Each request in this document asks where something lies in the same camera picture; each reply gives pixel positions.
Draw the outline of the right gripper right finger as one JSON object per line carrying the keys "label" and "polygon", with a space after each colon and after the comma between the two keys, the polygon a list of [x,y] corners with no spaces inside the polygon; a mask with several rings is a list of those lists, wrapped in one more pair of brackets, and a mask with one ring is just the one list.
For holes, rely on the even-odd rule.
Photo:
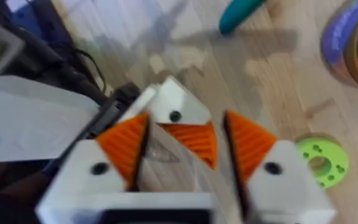
{"label": "right gripper right finger", "polygon": [[231,110],[223,115],[244,223],[325,224],[337,214],[292,141]]}

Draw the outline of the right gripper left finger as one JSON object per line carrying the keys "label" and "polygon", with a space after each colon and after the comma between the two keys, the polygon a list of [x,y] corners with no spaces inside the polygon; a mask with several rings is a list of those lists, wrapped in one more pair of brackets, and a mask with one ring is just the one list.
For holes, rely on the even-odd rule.
{"label": "right gripper left finger", "polygon": [[147,113],[127,119],[94,139],[78,141],[63,164],[47,195],[84,199],[91,194],[131,189],[147,148],[150,118]]}

